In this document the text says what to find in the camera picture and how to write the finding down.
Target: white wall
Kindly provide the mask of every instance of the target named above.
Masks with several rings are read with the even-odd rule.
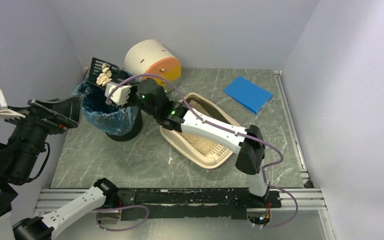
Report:
[[[384,0],[321,0],[282,80],[337,239],[384,239]]]
[[[184,67],[277,69],[319,0],[50,0],[84,65],[156,39]]]
[[[81,81],[83,66],[51,5],[44,0],[0,0],[0,87],[11,106],[29,99],[66,98]],[[14,126],[0,120],[0,142]],[[15,187],[13,222],[31,217],[40,190],[48,186],[57,166],[65,135],[47,138],[51,155],[42,176]],[[36,174],[44,156],[39,157]]]

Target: trash can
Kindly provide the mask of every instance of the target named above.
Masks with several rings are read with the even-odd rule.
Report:
[[[137,106],[120,108],[115,104],[108,105],[104,93],[104,89],[90,84],[86,77],[72,94],[84,96],[82,114],[112,140],[124,142],[136,137],[143,126],[141,110]]]

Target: litter box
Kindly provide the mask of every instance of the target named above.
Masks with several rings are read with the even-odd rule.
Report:
[[[194,101],[194,104],[199,104],[204,109],[210,117],[222,121],[224,123],[234,125],[234,126],[241,126],[238,122],[236,122],[233,118],[231,118],[229,115],[227,115],[221,108],[219,108],[217,105],[209,101],[208,99],[204,98],[203,96],[191,92],[185,96],[186,101],[188,103],[191,103],[191,101]],[[159,131],[161,132],[162,136],[181,154],[183,154],[185,157],[190,159],[192,162],[198,164],[202,168],[205,169],[215,169],[221,164],[223,164],[231,155],[232,151],[228,149],[227,147],[215,143],[207,138],[196,136],[188,133],[188,136],[186,136],[184,133],[177,132],[175,130],[167,130],[163,128],[162,126],[159,127]],[[204,141],[209,141],[211,144],[205,144],[204,146],[200,146],[199,142],[191,141],[191,139],[200,139],[202,138]]]

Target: blue trash bag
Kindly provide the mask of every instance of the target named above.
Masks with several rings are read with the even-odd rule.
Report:
[[[105,91],[87,82],[86,77],[71,95],[83,95],[81,112],[86,120],[109,135],[122,136],[131,131],[139,108],[119,108],[105,103]]]

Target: purple cable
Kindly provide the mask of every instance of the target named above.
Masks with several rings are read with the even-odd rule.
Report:
[[[135,75],[135,76],[131,76],[129,78],[127,78],[126,80],[123,80],[122,82],[120,82],[116,87],[114,87],[112,89],[112,91],[109,93],[108,97],[106,98],[106,104],[110,105],[111,104],[111,96],[115,93],[115,91],[117,89],[119,89],[121,86],[127,84],[128,82],[136,79],[136,78],[141,78],[141,77],[153,77],[153,78],[157,78],[157,79],[161,79],[164,83],[170,85],[170,87],[173,88],[173,90],[177,93],[177,95],[179,95],[179,97],[181,98],[181,100],[183,101],[183,103],[186,105],[187,109],[189,109],[193,115],[195,115],[195,117],[197,117],[200,121],[203,121],[203,118],[197,113],[194,111],[194,109],[189,105],[188,101],[186,101],[185,99],[185,96],[179,91],[179,89],[170,81],[168,81],[167,79],[165,79],[164,77],[162,76],[159,76],[159,75],[156,75],[156,74],[147,74],[147,73],[144,73],[144,74],[138,74],[138,75]],[[213,122],[210,122],[208,120],[205,120],[204,121],[206,124],[209,124],[213,127],[216,127],[218,129],[221,129],[221,130],[224,130],[228,133],[232,133],[232,134],[236,134],[236,132],[232,129],[229,129],[227,127],[223,127],[223,126],[220,126],[216,123],[213,123]],[[277,154],[279,154],[279,157],[280,159],[278,161],[274,161],[274,162],[270,162],[270,163],[267,163],[265,165],[263,165],[261,167],[261,171],[262,171],[262,177],[264,179],[264,183],[267,184],[267,186],[269,186],[270,188],[273,188],[273,189],[277,189],[283,193],[286,193],[288,194],[292,200],[295,202],[295,212],[293,213],[293,215],[286,221],[282,222],[282,223],[279,223],[279,224],[275,224],[275,225],[269,225],[269,226],[264,226],[263,228],[267,228],[267,229],[271,229],[271,228],[277,228],[277,227],[280,227],[280,226],[283,226],[287,223],[289,223],[290,221],[292,221],[298,214],[298,202],[297,202],[297,199],[295,199],[295,197],[288,191],[286,191],[285,189],[283,188],[280,188],[280,187],[277,187],[277,186],[273,186],[271,185],[270,183],[267,182],[267,176],[266,176],[266,171],[265,169],[267,167],[270,167],[270,166],[273,166],[273,165],[276,165],[276,164],[280,164],[281,162],[283,162],[284,160],[284,155],[282,154],[282,152],[277,149],[275,146],[273,146],[272,144],[262,140],[262,139],[259,139],[257,137],[254,137],[254,136],[250,136],[250,135],[247,135],[247,134],[244,134],[244,133],[241,133],[241,132],[238,132],[237,133],[239,136],[241,137],[244,137],[244,138],[248,138],[248,139],[251,139],[251,140],[254,140],[256,142],[259,142],[263,145],[266,145],[267,147],[273,149]]]
[[[123,231],[127,231],[127,230],[131,230],[131,229],[134,229],[136,227],[139,227],[140,225],[142,225],[149,217],[150,215],[150,210],[146,207],[146,206],[142,206],[142,205],[131,205],[131,206],[124,206],[124,207],[118,207],[118,208],[106,208],[106,209],[95,209],[95,211],[99,211],[99,212],[111,212],[111,211],[123,211],[123,210],[126,210],[126,209],[136,209],[136,208],[141,208],[141,209],[145,209],[146,210],[146,216],[145,218],[140,221],[138,224],[136,225],[133,225],[133,226],[130,226],[130,227],[127,227],[127,228],[123,228],[123,229],[111,229],[111,228],[106,228],[106,227],[103,227],[99,224],[99,220],[98,220],[98,214],[96,214],[96,225],[102,229],[102,230],[106,230],[106,231],[110,231],[110,232],[123,232]]]

